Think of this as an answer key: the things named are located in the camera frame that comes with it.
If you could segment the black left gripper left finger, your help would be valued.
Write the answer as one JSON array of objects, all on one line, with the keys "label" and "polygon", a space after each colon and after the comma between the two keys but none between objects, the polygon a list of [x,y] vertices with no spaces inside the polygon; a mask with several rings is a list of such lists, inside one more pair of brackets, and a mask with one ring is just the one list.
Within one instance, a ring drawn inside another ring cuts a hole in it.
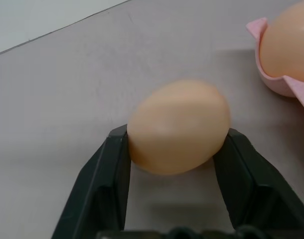
[{"label": "black left gripper left finger", "polygon": [[130,175],[123,125],[108,134],[80,170],[63,210],[63,239],[126,239]]}]

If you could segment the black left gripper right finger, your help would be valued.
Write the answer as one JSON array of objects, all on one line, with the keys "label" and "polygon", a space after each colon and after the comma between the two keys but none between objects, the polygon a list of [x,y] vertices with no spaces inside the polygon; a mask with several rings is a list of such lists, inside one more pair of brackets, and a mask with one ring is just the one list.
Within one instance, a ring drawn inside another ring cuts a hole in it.
[{"label": "black left gripper right finger", "polygon": [[235,230],[258,230],[266,239],[304,239],[303,202],[245,135],[229,129],[213,160]]}]

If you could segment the beige egg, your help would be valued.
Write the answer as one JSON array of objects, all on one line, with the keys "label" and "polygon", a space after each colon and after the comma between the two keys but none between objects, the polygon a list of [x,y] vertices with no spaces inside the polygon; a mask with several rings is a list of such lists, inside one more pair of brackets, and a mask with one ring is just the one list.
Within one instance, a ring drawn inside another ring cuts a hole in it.
[{"label": "beige egg", "polygon": [[304,1],[283,11],[263,34],[260,63],[270,77],[304,82]]},{"label": "beige egg", "polygon": [[222,147],[230,110],[215,86],[177,81],[146,98],[127,124],[130,158],[157,175],[184,173]]}]

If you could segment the pink egg tray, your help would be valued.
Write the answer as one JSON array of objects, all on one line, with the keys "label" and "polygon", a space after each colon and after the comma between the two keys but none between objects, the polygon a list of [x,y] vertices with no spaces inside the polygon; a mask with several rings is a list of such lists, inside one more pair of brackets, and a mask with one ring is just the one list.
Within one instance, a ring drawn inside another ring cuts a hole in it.
[{"label": "pink egg tray", "polygon": [[289,76],[273,78],[265,74],[261,67],[259,50],[263,33],[267,29],[268,23],[265,17],[251,21],[246,24],[246,29],[253,36],[256,42],[255,60],[261,80],[275,93],[291,98],[297,98],[304,107],[304,82],[293,79]]}]

